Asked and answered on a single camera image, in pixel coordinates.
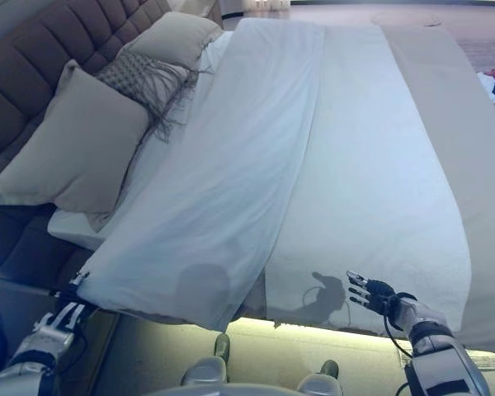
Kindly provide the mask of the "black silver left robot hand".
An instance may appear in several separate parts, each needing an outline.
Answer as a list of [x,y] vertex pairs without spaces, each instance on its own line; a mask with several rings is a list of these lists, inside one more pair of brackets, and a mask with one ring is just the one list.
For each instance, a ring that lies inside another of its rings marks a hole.
[[70,303],[87,304],[84,299],[78,296],[78,288],[89,275],[88,271],[78,272],[65,288],[55,294],[57,310],[64,309]]

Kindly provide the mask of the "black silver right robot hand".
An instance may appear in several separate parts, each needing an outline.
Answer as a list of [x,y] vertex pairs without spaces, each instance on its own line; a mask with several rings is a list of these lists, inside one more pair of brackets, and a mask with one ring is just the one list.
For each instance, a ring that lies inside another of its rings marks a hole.
[[371,280],[354,271],[347,271],[351,284],[349,300],[381,316],[387,316],[391,309],[394,289],[381,280]]

